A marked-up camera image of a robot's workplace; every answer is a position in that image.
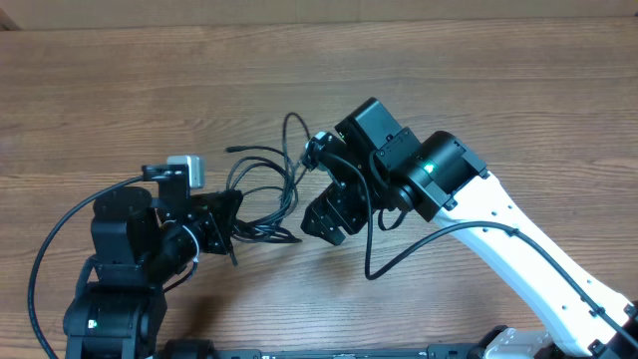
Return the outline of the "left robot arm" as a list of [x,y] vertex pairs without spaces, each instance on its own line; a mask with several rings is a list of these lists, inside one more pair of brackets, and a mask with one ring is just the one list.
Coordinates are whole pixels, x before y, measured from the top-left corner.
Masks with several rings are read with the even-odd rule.
[[232,255],[238,190],[196,194],[178,208],[139,186],[104,194],[93,204],[95,254],[81,270],[64,317],[69,358],[148,358],[173,288],[203,253]]

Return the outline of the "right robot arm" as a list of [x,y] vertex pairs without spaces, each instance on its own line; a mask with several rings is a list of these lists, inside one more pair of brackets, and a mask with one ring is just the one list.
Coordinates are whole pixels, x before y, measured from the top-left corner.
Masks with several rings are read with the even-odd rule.
[[564,252],[454,135],[420,140],[369,99],[333,132],[310,138],[302,163],[331,178],[305,211],[305,233],[338,245],[381,229],[385,211],[415,212],[478,255],[542,323],[530,332],[495,328],[464,357],[636,356],[636,304]]

